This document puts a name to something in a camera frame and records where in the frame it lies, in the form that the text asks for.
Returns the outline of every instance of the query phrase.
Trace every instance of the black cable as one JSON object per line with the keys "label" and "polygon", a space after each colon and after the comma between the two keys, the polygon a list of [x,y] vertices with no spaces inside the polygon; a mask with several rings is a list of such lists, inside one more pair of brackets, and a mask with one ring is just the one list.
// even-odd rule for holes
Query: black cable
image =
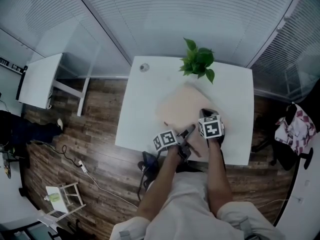
{"label": "black cable", "polygon": [[44,142],[31,142],[31,143],[37,144],[37,145],[45,145],[45,146],[48,146],[48,147],[49,147],[50,149],[52,149],[54,152],[56,152],[56,153],[58,153],[58,154],[61,154],[61,155],[64,155],[65,159],[70,160],[70,161],[74,164],[74,166],[76,166],[76,167],[78,167],[78,168],[82,167],[82,165],[77,165],[72,159],[70,159],[70,158],[68,158],[68,157],[66,156],[66,152],[67,152],[67,146],[66,146],[66,145],[63,145],[63,146],[62,146],[62,148],[61,148],[61,151],[62,151],[62,152],[58,152],[58,151],[56,151],[52,146],[50,146],[50,145],[48,145],[48,144],[46,144],[46,143],[44,143]]}
{"label": "black cable", "polygon": [[144,171],[142,172],[142,176],[141,176],[141,180],[140,180],[140,184],[139,184],[139,188],[138,188],[138,191],[137,191],[137,196],[138,196],[138,199],[139,199],[139,202],[141,202],[141,198],[140,198],[140,191],[141,191],[141,188],[142,188],[142,184],[143,184],[143,181],[144,181],[144,177],[145,177],[145,174],[147,172],[147,170],[149,170],[150,167],[152,167],[156,161],[158,161],[159,157],[160,157],[160,154],[161,154],[161,150],[158,152],[158,155],[156,156],[155,160],[153,161],[153,163],[146,169],[144,169]]}

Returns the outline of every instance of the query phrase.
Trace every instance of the white t-shirt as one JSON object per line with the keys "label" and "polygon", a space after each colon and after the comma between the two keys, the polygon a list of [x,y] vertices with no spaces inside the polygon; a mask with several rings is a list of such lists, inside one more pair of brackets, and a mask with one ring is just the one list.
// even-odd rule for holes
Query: white t-shirt
{"label": "white t-shirt", "polygon": [[227,203],[216,218],[207,201],[207,177],[203,172],[177,173],[168,199],[153,221],[134,217],[117,224],[110,239],[244,240],[251,235],[262,240],[285,239],[249,202]]}

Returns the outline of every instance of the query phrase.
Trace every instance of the power strip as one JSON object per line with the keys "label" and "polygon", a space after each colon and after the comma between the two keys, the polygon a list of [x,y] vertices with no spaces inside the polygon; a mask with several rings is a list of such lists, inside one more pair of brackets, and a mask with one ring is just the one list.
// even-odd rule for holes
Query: power strip
{"label": "power strip", "polygon": [[88,170],[82,160],[79,161],[79,165],[81,166],[82,171],[86,174],[88,172]]}

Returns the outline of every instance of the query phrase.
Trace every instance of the wooden floor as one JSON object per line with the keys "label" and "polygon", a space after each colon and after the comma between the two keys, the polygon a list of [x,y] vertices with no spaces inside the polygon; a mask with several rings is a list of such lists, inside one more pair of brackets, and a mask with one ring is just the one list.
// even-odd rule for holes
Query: wooden floor
{"label": "wooden floor", "polygon": [[[81,90],[83,81],[72,80],[67,84]],[[56,149],[61,151],[62,146],[67,145],[66,155],[75,161],[83,160],[89,174],[102,188],[138,205],[136,192],[141,172],[137,163],[142,159],[141,153],[114,145],[126,84],[126,80],[91,80],[81,117],[77,116],[78,99],[55,90],[50,110],[27,106],[26,118],[40,124],[53,123],[62,118],[65,130],[53,141]],[[269,115],[283,106],[261,97],[254,98],[254,105],[255,118]],[[254,127],[252,144],[255,145],[264,136],[261,129]],[[30,144],[28,151],[30,169],[24,173],[25,184],[31,199],[45,212],[52,210],[50,202],[44,200],[46,186],[79,182],[79,192],[87,206],[61,220],[62,226],[79,219],[83,229],[96,234],[96,239],[105,240],[109,239],[114,224],[135,214],[135,207],[98,189],[81,168],[76,168],[63,155],[35,144]],[[279,164],[270,166],[271,159],[272,151],[267,148],[251,154],[248,166],[226,167],[235,200],[250,201],[258,207],[273,200],[285,199],[293,171],[284,171]],[[196,165],[207,169],[205,163]],[[260,211],[273,223],[282,203],[273,202]]]}

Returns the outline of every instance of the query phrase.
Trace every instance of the plywood sheet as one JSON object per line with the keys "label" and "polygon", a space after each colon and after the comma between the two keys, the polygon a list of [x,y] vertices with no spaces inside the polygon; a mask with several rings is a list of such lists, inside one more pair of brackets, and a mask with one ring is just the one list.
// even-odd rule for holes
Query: plywood sheet
{"label": "plywood sheet", "polygon": [[166,97],[157,106],[155,113],[161,121],[168,124],[177,133],[182,132],[189,125],[195,124],[196,129],[187,142],[193,147],[193,155],[205,158],[209,154],[208,145],[198,130],[199,111],[201,109],[218,111],[223,121],[223,112],[218,107],[215,107],[209,99],[192,85],[184,84]]}

